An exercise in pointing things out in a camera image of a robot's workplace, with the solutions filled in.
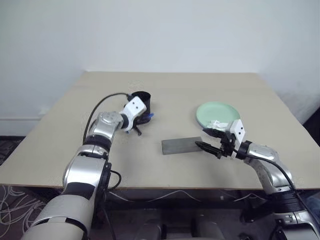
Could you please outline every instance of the light green plate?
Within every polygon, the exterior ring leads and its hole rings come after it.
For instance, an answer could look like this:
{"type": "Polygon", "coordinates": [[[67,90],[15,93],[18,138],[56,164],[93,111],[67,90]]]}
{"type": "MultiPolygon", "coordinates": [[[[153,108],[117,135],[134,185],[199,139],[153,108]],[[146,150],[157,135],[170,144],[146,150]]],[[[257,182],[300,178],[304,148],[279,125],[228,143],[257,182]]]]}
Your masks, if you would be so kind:
{"type": "Polygon", "coordinates": [[[238,111],[233,106],[219,101],[206,102],[196,110],[196,120],[203,128],[207,128],[211,120],[230,123],[236,119],[240,119],[238,111]]]}

